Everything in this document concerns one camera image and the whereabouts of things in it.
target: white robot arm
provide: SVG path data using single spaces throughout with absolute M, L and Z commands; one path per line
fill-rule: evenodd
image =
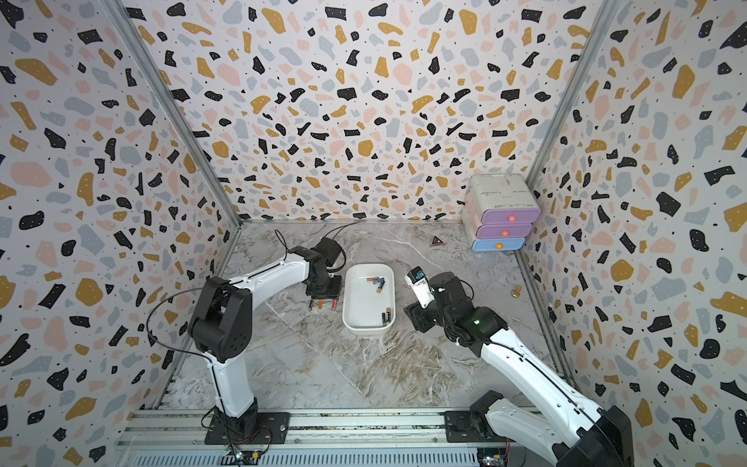
M 188 331 L 213 374 L 215 415 L 236 440 L 250 438 L 256 429 L 257 402 L 247 369 L 254 308 L 299 282 L 312 299 L 336 299 L 342 277 L 333 273 L 341 267 L 328 268 L 340 253 L 345 256 L 336 241 L 322 237 L 311 249 L 295 247 L 271 265 L 230 280 L 212 277 L 205 284 Z
M 505 374 L 542 412 L 539 417 L 490 391 L 471 407 L 474 431 L 520 442 L 557 466 L 632 466 L 630 420 L 616 406 L 604 411 L 570 387 L 537 358 L 506 321 L 485 306 L 475 308 L 452 273 L 428 280 L 422 269 L 407 274 L 418 298 L 405 307 L 416 330 L 438 325 L 453 342 L 467 347 Z

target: plastic drawer unit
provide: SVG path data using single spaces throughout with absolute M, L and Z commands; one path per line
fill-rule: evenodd
M 510 173 L 473 176 L 467 203 L 483 225 L 531 224 L 540 213 L 524 178 Z

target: terrazzo wallpaper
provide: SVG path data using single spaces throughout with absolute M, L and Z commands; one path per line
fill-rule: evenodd
M 126 0 L 243 218 L 459 219 L 525 172 L 600 0 Z
M 747 3 L 623 1 L 522 250 L 639 466 L 747 465 Z
M 0 465 L 106 465 L 234 232 L 98 3 L 0 12 Z

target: electrical wire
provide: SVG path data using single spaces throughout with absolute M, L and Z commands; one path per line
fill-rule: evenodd
M 209 289 L 209 288 L 221 288 L 221 287 L 225 287 L 227 285 L 234 285 L 235 283 L 236 282 L 233 282 L 233 283 L 227 282 L 225 284 L 220 284 L 220 285 L 208 285 L 206 287 L 189 288 L 187 290 L 183 290 L 183 291 L 177 292 L 175 294 L 170 295 L 169 297 L 164 298 L 163 300 L 161 300 L 161 302 L 158 305 L 154 306 L 153 309 L 150 310 L 150 313 L 148 314 L 148 318 L 146 318 L 146 320 L 145 320 L 145 331 L 146 331 L 146 335 L 149 338 L 152 338 L 153 341 L 156 344 L 159 344 L 162 347 L 165 347 L 165 348 L 170 349 L 170 350 L 174 350 L 175 352 L 182 352 L 182 353 L 187 353 L 189 355 L 201 356 L 203 359 L 206 359 L 206 360 L 208 360 L 208 362 L 212 363 L 212 361 L 207 356 L 202 355 L 201 353 L 190 352 L 189 350 L 178 349 L 176 347 L 171 347 L 170 345 L 166 345 L 163 342 L 159 341 L 158 338 L 156 338 L 153 335 L 153 333 L 151 332 L 151 330 L 150 330 L 150 326 L 149 326 L 149 324 L 150 324 L 150 318 L 153 316 L 153 314 L 155 313 L 155 310 L 157 310 L 159 306 L 163 305 L 164 303 L 166 303 L 167 301 L 173 299 L 174 297 L 176 297 L 178 295 L 186 294 L 188 292 L 194 292 L 194 291 L 198 291 L 198 290 L 205 290 L 205 289 Z M 211 370 L 213 371 L 213 381 L 215 383 L 215 389 L 216 389 L 216 391 L 218 393 L 218 398 L 220 399 L 220 405 L 223 408 L 223 414 L 225 414 L 226 413 L 226 406 L 225 406 L 225 404 L 223 404 L 223 397 L 220 395 L 220 389 L 218 388 L 218 380 L 215 377 L 215 370 L 213 368 L 211 368 Z M 200 424 L 202 424 L 202 421 L 205 420 L 206 416 L 207 416 L 207 414 L 205 414 L 205 415 L 202 416 L 202 420 L 200 420 Z M 226 425 L 226 439 L 228 439 L 229 447 L 231 449 L 231 452 L 234 455 L 234 458 L 238 459 L 236 457 L 236 447 L 233 445 L 233 442 L 231 441 L 231 435 L 229 434 L 228 425 Z
M 330 230 L 329 232 L 327 232 L 326 234 L 324 234 L 324 236 L 323 236 L 322 238 L 325 238 L 325 237 L 326 237 L 327 235 L 331 234 L 331 233 L 332 233 L 332 232 L 334 232 L 335 230 L 338 230 L 338 232 L 337 232 L 337 233 L 335 234 L 335 236 L 334 236 L 334 237 L 332 237 L 332 240 L 335 240 L 335 237 L 337 237 L 337 234 L 338 234 L 338 233 L 340 233 L 339 231 L 341 231 L 341 230 L 342 230 L 342 229 L 344 229 L 345 227 L 348 227 L 348 226 L 353 226 L 353 225 L 355 225 L 355 224 L 357 224 L 357 223 L 361 223 L 361 222 L 363 222 L 363 221 L 362 221 L 362 220 L 357 220 L 356 222 L 351 222 L 351 223 L 347 223 L 347 224 L 345 224 L 345 225 L 343 225 L 343 226 L 335 227 L 334 229 L 332 229 L 332 230 Z
M 253 278 L 254 276 L 258 276 L 259 274 L 262 274 L 262 273 L 266 273 L 266 272 L 268 272 L 269 270 L 275 269 L 275 268 L 276 268 L 276 267 L 278 267 L 278 266 L 280 266 L 280 263 L 275 263 L 274 265 L 272 265 L 272 266 L 268 267 L 267 269 L 263 269 L 263 270 L 259 270 L 259 271 L 255 272 L 255 273 L 254 273 L 254 274 L 252 274 L 251 276 L 246 276 L 246 277 L 242 277 L 242 278 L 241 278 L 241 281 L 238 281 L 238 282 L 234 282 L 234 284 L 238 284 L 239 282 L 243 282 L 243 281 L 245 281 L 245 280 L 249 280 L 249 279 Z
M 460 281 L 461 283 L 463 283 L 463 284 L 467 284 L 467 286 L 469 287 L 469 289 L 470 289 L 470 290 L 472 291 L 472 296 L 471 296 L 471 297 L 469 297 L 469 299 L 470 299 L 470 300 L 474 299 L 474 288 L 472 288 L 472 285 L 470 285 L 470 283 L 469 283 L 469 282 L 467 282 L 467 281 L 465 281 L 465 280 L 463 280 L 463 279 L 459 279 L 459 281 Z
M 205 423 L 204 423 L 204 422 L 205 422 L 205 417 L 207 417 L 208 415 L 212 414 L 214 410 L 215 410 L 215 407 L 214 407 L 214 406 L 213 406 L 213 407 L 211 407 L 211 408 L 210 408 L 210 410 L 208 410 L 207 412 L 205 412 L 205 414 L 204 414 L 204 415 L 202 416 L 202 418 L 201 418 L 201 419 L 199 420 L 199 424 L 200 424 L 200 425 L 201 425 L 201 426 L 202 426 L 203 428 L 205 428 L 206 430 L 210 430 L 210 427 L 206 427 L 206 426 L 205 426 Z
M 288 244 L 285 243 L 285 237 L 282 236 L 282 232 L 280 232 L 278 229 L 275 229 L 275 236 L 280 241 L 280 244 L 285 248 L 285 256 L 283 256 L 282 260 L 285 261 L 288 258 Z
M 264 456 L 265 454 L 267 454 L 267 452 L 270 450 L 270 445 L 273 444 L 273 431 L 269 427 L 266 427 L 264 425 L 262 425 L 262 428 L 267 430 L 267 432 L 270 434 L 270 438 L 267 440 L 267 447 L 264 449 L 264 451 L 262 451 L 262 454 L 260 454 L 260 456 Z

